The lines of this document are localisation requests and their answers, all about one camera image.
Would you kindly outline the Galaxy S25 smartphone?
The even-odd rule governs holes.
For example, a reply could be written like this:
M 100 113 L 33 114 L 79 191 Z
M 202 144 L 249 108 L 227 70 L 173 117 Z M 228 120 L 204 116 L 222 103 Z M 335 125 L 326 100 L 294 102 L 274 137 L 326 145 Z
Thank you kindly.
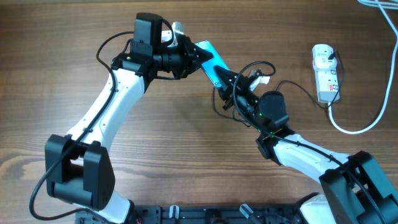
M 213 86 L 215 88 L 220 88 L 221 82 L 220 82 L 220 78 L 216 74 L 215 67 L 219 66 L 221 68 L 229 70 L 228 66 L 225 64 L 225 62 L 223 61 L 221 56 L 218 54 L 218 52 L 215 50 L 215 48 L 212 46 L 212 44 L 209 40 L 196 42 L 195 45 L 203 50 L 206 50 L 209 53 L 212 53 L 213 58 L 202 63 L 201 68 L 206 73 L 208 78 L 211 80 Z

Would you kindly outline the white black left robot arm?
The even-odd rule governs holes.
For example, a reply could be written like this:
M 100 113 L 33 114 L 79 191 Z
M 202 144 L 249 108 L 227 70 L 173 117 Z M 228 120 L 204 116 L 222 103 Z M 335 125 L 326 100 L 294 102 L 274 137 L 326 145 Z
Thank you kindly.
M 106 66 L 108 82 L 86 115 L 66 135 L 52 135 L 45 144 L 42 183 L 48 195 L 106 223 L 133 223 L 133 202 L 114 188 L 109 158 L 114 137 L 158 72 L 179 80 L 211 58 L 162 16 L 138 13 L 129 43 Z

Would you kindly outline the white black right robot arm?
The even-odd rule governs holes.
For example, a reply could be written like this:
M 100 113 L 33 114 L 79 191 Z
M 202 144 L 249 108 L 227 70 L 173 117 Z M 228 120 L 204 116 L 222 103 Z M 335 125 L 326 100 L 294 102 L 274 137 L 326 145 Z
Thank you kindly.
M 255 95 L 250 85 L 260 70 L 244 77 L 219 65 L 216 87 L 226 107 L 235 106 L 260 132 L 257 145 L 266 159 L 293 168 L 318 182 L 322 194 L 304 200 L 299 212 L 307 223 L 397 223 L 397 190 L 370 153 L 349 155 L 306 141 L 287 124 L 279 91 Z

